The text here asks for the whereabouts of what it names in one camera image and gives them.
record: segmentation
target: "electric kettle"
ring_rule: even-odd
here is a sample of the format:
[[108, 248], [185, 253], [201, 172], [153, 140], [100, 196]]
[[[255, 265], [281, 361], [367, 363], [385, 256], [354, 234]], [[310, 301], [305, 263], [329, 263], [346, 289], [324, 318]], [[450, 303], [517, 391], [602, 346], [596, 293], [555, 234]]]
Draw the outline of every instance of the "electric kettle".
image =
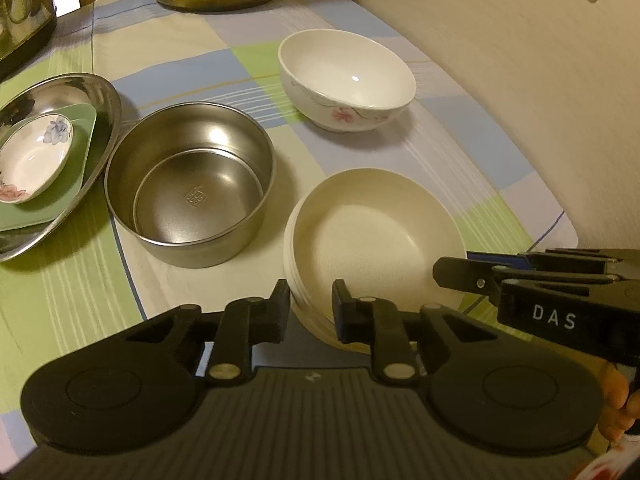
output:
[[32, 59], [55, 28], [53, 0], [1, 0], [0, 81]]

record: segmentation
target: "embossed logo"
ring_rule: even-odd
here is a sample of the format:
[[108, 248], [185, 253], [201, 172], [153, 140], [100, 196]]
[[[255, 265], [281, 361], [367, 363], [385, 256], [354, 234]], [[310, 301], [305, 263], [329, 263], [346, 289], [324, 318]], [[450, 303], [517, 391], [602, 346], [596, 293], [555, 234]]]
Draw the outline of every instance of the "embossed logo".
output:
[[322, 379], [322, 375], [320, 375], [318, 372], [311, 372], [309, 375], [305, 376], [305, 379], [310, 383], [315, 383], [316, 381]]
[[205, 195], [201, 190], [202, 186], [196, 186], [184, 197], [190, 206], [198, 207], [207, 199], [207, 195]]

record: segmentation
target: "small floral dish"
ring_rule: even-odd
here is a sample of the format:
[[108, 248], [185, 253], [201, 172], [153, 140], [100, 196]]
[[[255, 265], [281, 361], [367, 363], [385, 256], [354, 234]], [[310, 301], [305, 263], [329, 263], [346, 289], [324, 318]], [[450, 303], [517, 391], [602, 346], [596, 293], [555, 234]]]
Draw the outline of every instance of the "small floral dish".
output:
[[409, 67], [387, 47], [345, 30], [315, 28], [278, 49], [282, 87], [293, 105], [332, 132], [391, 122], [415, 97]]
[[27, 202], [47, 189], [65, 167], [72, 141], [73, 126], [60, 114], [16, 130], [0, 146], [0, 202]]
[[625, 435], [622, 441], [610, 451], [600, 455], [579, 473], [572, 474], [567, 480], [618, 480], [626, 471], [630, 471], [640, 458], [640, 441], [636, 436]]

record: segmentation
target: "beige wall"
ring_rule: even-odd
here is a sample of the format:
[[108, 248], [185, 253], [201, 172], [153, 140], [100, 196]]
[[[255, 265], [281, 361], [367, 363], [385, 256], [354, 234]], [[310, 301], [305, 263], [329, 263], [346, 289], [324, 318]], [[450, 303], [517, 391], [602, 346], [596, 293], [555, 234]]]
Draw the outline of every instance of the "beige wall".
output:
[[356, 0], [494, 115], [583, 246], [640, 248], [640, 0]]

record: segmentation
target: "human hand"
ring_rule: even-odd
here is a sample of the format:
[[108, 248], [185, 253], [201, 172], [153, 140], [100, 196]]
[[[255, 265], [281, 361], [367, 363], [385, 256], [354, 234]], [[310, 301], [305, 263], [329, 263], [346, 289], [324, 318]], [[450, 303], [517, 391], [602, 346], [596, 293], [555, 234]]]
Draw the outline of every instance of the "human hand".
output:
[[605, 399], [598, 429], [604, 438], [617, 442], [640, 418], [640, 390], [629, 397], [629, 383], [612, 363], [603, 365], [598, 379]]

